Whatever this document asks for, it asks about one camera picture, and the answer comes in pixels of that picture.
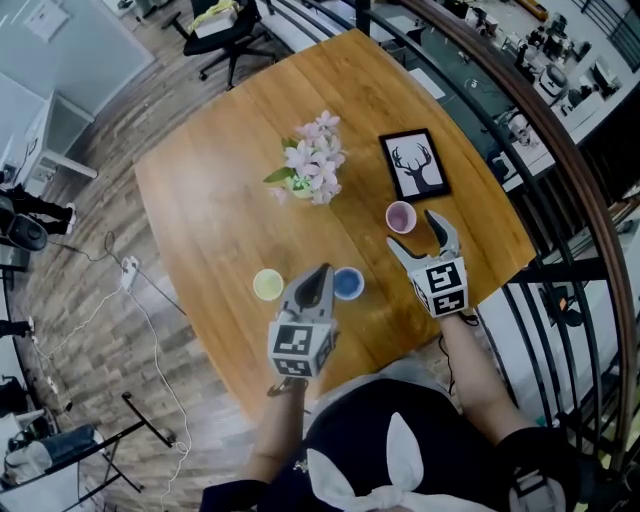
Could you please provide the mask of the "white desk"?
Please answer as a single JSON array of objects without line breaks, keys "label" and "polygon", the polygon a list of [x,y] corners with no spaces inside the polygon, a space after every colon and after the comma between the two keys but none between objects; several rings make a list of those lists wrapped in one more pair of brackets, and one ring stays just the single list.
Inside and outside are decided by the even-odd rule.
[{"label": "white desk", "polygon": [[54,91],[26,132],[26,157],[15,182],[40,196],[62,167],[95,179],[98,172],[73,160],[68,152],[95,117]]}]

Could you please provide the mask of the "black railing with wooden handrail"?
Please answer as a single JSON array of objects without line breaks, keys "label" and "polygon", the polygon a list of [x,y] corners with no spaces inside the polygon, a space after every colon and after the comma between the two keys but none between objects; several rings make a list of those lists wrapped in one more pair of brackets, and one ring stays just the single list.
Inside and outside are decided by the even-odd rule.
[{"label": "black railing with wooden handrail", "polygon": [[[640,441],[629,438],[638,409],[638,343],[622,246],[591,169],[540,95],[434,0],[392,0],[408,13],[408,29],[384,17],[373,0],[339,0],[352,10],[348,18],[320,0],[259,1],[313,41],[353,28],[367,36],[388,32],[387,54],[443,82],[466,132],[489,134],[511,173],[501,187],[534,248],[528,264],[474,310],[508,392],[610,469],[640,460]],[[505,127],[427,49],[428,31],[468,57],[531,125],[551,159],[542,172],[533,171]]]}]

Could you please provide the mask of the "pink flowers in white pot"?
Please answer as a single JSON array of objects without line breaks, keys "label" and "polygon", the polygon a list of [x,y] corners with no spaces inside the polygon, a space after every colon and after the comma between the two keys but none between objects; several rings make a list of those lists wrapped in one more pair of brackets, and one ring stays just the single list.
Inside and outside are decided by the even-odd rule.
[{"label": "pink flowers in white pot", "polygon": [[289,196],[329,204],[342,186],[338,170],[346,162],[339,133],[341,119],[324,110],[313,121],[296,127],[296,137],[281,140],[284,164],[263,179],[280,203]]}]

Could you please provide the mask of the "black round device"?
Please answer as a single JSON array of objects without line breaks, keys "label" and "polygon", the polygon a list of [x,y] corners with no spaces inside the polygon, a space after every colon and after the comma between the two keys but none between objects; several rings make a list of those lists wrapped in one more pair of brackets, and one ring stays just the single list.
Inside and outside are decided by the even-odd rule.
[{"label": "black round device", "polygon": [[9,198],[0,196],[0,236],[15,247],[39,252],[48,243],[48,234],[32,218],[16,213]]}]

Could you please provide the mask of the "red paper cup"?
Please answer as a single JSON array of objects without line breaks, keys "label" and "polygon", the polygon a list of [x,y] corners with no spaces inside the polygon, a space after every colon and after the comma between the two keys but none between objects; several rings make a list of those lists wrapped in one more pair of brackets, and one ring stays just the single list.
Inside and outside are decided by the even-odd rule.
[{"label": "red paper cup", "polygon": [[387,226],[397,234],[410,233],[417,224],[417,214],[414,207],[405,201],[395,201],[386,210]]}]

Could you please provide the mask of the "blue paper cup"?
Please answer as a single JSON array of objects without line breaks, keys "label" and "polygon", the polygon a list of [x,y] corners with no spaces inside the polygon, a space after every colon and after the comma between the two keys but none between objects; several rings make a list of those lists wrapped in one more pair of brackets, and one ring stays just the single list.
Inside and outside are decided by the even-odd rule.
[{"label": "blue paper cup", "polygon": [[344,301],[358,298],[364,290],[364,277],[353,267],[342,267],[334,273],[334,295]]}]

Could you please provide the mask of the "yellow paper cup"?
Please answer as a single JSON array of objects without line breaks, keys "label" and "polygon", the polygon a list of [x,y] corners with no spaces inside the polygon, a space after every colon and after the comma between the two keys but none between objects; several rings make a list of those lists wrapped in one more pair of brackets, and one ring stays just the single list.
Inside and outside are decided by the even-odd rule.
[{"label": "yellow paper cup", "polygon": [[274,301],[280,297],[284,290],[284,280],[276,270],[265,268],[254,276],[253,289],[261,300]]}]

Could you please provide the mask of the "white box with yellow cloth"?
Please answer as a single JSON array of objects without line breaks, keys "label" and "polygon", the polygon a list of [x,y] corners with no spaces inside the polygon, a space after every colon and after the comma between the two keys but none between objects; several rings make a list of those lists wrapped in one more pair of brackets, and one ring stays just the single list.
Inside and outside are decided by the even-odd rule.
[{"label": "white box with yellow cloth", "polygon": [[234,26],[242,7],[236,0],[220,0],[198,15],[188,31],[200,39]]}]

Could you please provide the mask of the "person's left forearm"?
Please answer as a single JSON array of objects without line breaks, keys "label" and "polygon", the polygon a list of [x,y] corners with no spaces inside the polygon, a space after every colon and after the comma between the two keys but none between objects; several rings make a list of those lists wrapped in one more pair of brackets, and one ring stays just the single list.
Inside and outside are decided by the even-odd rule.
[{"label": "person's left forearm", "polygon": [[291,380],[271,396],[240,476],[271,483],[302,441],[306,381]]}]

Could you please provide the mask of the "person's dark top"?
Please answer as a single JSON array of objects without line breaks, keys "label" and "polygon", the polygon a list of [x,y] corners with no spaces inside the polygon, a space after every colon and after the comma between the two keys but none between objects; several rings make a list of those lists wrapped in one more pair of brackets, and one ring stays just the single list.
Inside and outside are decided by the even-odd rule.
[{"label": "person's dark top", "polygon": [[301,446],[271,483],[237,480],[205,489],[199,512],[341,512],[313,493],[307,451],[327,456],[358,496],[388,485],[386,438],[393,414],[413,431],[424,476],[416,491],[450,495],[510,512],[515,474],[539,470],[560,483],[566,512],[587,499],[588,462],[556,429],[518,430],[494,445],[443,394],[376,380],[339,398],[311,424]]}]

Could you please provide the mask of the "black framed deer picture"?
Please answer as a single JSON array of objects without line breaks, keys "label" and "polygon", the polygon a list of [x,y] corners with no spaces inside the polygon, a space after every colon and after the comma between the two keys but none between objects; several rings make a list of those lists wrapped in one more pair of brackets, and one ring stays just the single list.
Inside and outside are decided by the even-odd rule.
[{"label": "black framed deer picture", "polygon": [[378,137],[398,200],[415,203],[451,193],[439,155],[426,128]]}]

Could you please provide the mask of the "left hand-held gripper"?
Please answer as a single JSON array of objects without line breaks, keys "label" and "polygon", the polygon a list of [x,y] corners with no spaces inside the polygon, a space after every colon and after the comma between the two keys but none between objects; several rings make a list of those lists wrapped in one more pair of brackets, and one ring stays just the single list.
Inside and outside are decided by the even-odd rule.
[{"label": "left hand-held gripper", "polygon": [[291,281],[282,309],[268,329],[268,359],[281,377],[313,379],[320,375],[335,348],[335,320],[292,311],[331,311],[334,269],[328,263],[306,270]]}]

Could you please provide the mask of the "black frame glass desk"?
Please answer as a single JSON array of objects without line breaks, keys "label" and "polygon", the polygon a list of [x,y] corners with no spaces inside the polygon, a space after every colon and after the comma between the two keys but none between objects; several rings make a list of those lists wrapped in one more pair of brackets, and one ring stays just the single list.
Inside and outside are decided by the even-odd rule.
[{"label": "black frame glass desk", "polygon": [[[54,457],[50,467],[39,470],[37,474],[22,482],[10,481],[9,474],[0,475],[0,511],[1,512],[73,512],[104,491],[111,484],[120,480],[127,483],[134,491],[140,493],[144,487],[135,484],[114,463],[120,442],[130,434],[145,428],[149,430],[162,444],[172,448],[176,442],[174,436],[164,436],[155,426],[133,405],[132,395],[128,392],[122,399],[129,409],[137,416],[138,421],[119,433],[101,441],[91,441],[79,449],[73,449],[61,457]],[[99,485],[85,493],[78,493],[73,497],[64,485],[70,478],[78,484],[80,482],[80,463],[85,459],[99,454],[106,462],[104,477]]]}]

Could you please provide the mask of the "person's right forearm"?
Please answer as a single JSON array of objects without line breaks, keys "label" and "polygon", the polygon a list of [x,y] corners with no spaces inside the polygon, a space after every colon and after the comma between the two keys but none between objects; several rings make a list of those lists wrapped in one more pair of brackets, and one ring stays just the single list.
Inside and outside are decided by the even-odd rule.
[{"label": "person's right forearm", "polygon": [[465,417],[494,445],[534,424],[514,405],[498,370],[457,315],[439,319]]}]

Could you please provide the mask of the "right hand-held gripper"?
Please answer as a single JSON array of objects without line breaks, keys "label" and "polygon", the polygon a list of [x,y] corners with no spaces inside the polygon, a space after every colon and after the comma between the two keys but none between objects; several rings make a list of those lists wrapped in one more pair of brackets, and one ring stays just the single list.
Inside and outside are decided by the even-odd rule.
[{"label": "right hand-held gripper", "polygon": [[459,237],[442,215],[432,210],[424,214],[438,240],[439,257],[454,259],[430,263],[428,254],[416,255],[394,237],[387,237],[386,243],[409,273],[416,296],[430,316],[448,316],[468,308],[467,273],[464,259],[459,257]]}]

